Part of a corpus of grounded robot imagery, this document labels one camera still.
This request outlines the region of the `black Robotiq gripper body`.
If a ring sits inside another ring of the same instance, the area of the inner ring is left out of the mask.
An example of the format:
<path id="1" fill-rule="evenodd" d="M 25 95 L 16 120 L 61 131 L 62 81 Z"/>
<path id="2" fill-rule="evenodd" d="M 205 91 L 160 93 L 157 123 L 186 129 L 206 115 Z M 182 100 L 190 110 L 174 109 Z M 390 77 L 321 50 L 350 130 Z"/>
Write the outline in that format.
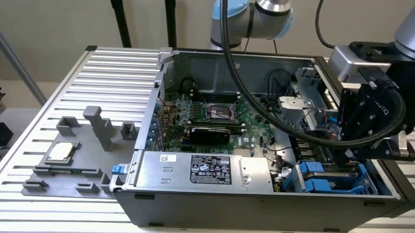
<path id="1" fill-rule="evenodd" d="M 389 137 L 404 127 L 406 107 L 404 99 L 393 89 L 372 89 L 366 84 L 357 91 L 357 100 L 362 102 L 356 117 L 354 139 L 380 134 Z"/>

